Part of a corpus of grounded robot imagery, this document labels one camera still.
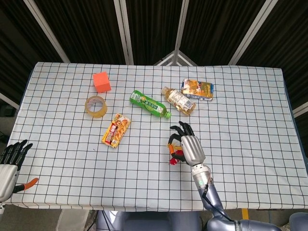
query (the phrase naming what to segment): roll of tape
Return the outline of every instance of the roll of tape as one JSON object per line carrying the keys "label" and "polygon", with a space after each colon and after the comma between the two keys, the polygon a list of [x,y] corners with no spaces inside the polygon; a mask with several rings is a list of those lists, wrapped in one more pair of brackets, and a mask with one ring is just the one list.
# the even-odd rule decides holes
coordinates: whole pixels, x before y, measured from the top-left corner
{"label": "roll of tape", "polygon": [[[96,104],[96,103],[102,103],[102,108],[99,111],[93,112],[90,110],[90,108]],[[100,118],[103,117],[107,112],[107,105],[105,103],[105,100],[100,96],[92,96],[87,99],[85,103],[86,112],[89,113],[94,118]]]}

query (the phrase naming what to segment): dark fabric wall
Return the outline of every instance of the dark fabric wall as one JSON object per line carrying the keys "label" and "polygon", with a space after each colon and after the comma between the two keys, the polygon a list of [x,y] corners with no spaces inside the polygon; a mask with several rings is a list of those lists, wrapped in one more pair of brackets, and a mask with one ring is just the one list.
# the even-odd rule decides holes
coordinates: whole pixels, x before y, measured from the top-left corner
{"label": "dark fabric wall", "polygon": [[0,92],[19,104],[37,62],[61,62],[23,1],[0,1]]}
{"label": "dark fabric wall", "polygon": [[306,103],[308,1],[278,1],[237,64],[281,68],[292,108]]}
{"label": "dark fabric wall", "polygon": [[181,0],[126,0],[135,65],[153,65],[174,51]]}
{"label": "dark fabric wall", "polygon": [[265,0],[191,0],[180,50],[197,65],[228,65]]}
{"label": "dark fabric wall", "polygon": [[125,64],[113,0],[35,0],[71,63]]}
{"label": "dark fabric wall", "polygon": [[308,157],[308,112],[296,117],[295,122],[305,154]]}

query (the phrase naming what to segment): green bottle cap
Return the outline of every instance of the green bottle cap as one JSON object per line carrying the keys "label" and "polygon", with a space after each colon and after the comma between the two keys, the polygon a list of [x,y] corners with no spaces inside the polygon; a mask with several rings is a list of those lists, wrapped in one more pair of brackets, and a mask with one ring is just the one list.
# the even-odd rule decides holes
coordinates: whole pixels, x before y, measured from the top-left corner
{"label": "green bottle cap", "polygon": [[165,114],[165,117],[166,117],[167,119],[169,119],[170,116],[171,116],[171,112],[167,112],[167,113]]}

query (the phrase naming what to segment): yellow beverage bottle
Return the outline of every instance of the yellow beverage bottle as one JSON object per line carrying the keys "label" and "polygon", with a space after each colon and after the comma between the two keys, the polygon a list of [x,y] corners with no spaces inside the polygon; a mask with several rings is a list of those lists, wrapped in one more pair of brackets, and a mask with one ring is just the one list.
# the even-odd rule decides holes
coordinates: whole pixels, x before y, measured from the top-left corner
{"label": "yellow beverage bottle", "polygon": [[165,95],[165,98],[169,103],[174,105],[180,112],[183,112],[186,115],[190,115],[196,107],[195,103],[175,89],[163,87],[162,93]]}

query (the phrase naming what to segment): cracker box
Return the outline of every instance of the cracker box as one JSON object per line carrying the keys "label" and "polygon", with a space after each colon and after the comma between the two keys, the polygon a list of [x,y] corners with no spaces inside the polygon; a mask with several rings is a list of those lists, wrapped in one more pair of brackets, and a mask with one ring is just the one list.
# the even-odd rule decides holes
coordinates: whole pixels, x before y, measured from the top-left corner
{"label": "cracker box", "polygon": [[113,148],[116,148],[119,145],[129,125],[130,119],[121,114],[116,114],[109,128],[105,132],[102,138],[102,142]]}
{"label": "cracker box", "polygon": [[213,99],[214,84],[199,82],[192,79],[184,79],[182,82],[181,93],[188,98],[200,100]]}

